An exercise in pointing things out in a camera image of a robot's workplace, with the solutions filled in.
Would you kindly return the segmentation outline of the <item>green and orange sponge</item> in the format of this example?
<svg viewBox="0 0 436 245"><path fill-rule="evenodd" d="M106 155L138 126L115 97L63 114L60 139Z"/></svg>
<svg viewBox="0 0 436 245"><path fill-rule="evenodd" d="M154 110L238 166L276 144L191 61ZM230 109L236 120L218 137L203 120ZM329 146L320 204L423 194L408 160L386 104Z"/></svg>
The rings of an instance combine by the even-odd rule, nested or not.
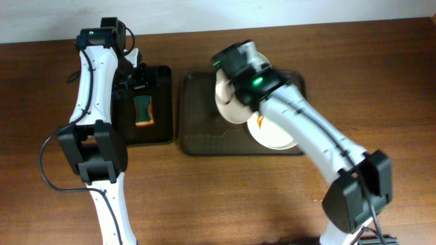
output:
<svg viewBox="0 0 436 245"><path fill-rule="evenodd" d="M153 118L153 101L149 95L141 95L134 97L134 105L136 109L136 126L149 127L155 124Z"/></svg>

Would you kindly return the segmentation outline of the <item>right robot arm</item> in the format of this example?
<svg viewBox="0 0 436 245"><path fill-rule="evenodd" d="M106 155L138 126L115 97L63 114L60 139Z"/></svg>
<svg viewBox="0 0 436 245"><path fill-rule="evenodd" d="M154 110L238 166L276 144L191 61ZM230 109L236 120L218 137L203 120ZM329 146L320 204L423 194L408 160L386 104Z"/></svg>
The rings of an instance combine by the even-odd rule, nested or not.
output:
<svg viewBox="0 0 436 245"><path fill-rule="evenodd" d="M377 219L392 201L392 161L368 152L332 126L248 39L212 57L215 102L234 124L258 113L288 133L330 185L322 200L328 226L319 244L394 244Z"/></svg>

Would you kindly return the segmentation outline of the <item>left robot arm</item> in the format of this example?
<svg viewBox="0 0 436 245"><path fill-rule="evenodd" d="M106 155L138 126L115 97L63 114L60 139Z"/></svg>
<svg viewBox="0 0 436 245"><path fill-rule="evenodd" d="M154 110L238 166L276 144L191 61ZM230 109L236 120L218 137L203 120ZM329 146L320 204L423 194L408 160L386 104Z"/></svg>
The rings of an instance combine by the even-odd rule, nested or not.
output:
<svg viewBox="0 0 436 245"><path fill-rule="evenodd" d="M136 244L124 198L127 146L112 125L112 102L148 87L139 49L126 46L130 30L117 17L82 29L74 42L81 68L68 125L55 134L72 171L91 194L104 244Z"/></svg>

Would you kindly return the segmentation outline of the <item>white plate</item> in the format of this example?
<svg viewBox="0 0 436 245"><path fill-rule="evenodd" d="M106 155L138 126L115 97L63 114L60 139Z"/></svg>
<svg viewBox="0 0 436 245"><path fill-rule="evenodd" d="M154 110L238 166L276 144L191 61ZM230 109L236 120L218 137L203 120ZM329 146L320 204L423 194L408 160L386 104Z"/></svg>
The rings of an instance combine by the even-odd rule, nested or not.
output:
<svg viewBox="0 0 436 245"><path fill-rule="evenodd" d="M258 112L248 119L247 128L257 143L272 150L287 150L298 144L289 133Z"/></svg>
<svg viewBox="0 0 436 245"><path fill-rule="evenodd" d="M224 74L222 69L216 72L215 103L220 115L232 124L243 124L250 118L261 123L264 119L257 112L253 112L249 106L243 105L235 95L234 86Z"/></svg>

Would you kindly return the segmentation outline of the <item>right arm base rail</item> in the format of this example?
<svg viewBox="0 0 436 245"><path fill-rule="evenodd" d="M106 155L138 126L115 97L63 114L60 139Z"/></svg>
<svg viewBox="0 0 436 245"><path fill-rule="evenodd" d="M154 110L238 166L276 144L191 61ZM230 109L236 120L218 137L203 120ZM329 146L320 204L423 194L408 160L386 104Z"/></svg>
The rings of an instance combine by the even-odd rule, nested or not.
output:
<svg viewBox="0 0 436 245"><path fill-rule="evenodd" d="M399 245L398 239L394 237L385 237L384 242L386 243L386 245ZM357 245L383 245L382 241L376 237L360 238L356 244Z"/></svg>

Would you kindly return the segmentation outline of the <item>pale plate top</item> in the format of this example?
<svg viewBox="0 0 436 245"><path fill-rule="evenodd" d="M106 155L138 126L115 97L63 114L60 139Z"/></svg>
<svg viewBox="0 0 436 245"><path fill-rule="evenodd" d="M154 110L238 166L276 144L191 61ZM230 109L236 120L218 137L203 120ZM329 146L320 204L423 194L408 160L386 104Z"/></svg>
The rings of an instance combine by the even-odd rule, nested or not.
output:
<svg viewBox="0 0 436 245"><path fill-rule="evenodd" d="M270 66L269 60L258 51L239 51L236 52L237 55L241 55L243 58L243 65L253 65L255 71L260 71L265 67ZM219 54L213 57L213 67L216 69L215 77L215 92L216 93L227 93L228 89L225 88L231 78L225 71L225 66L227 65L229 68L233 68L233 65L230 64L229 61L226 61L229 53L220 52Z"/></svg>

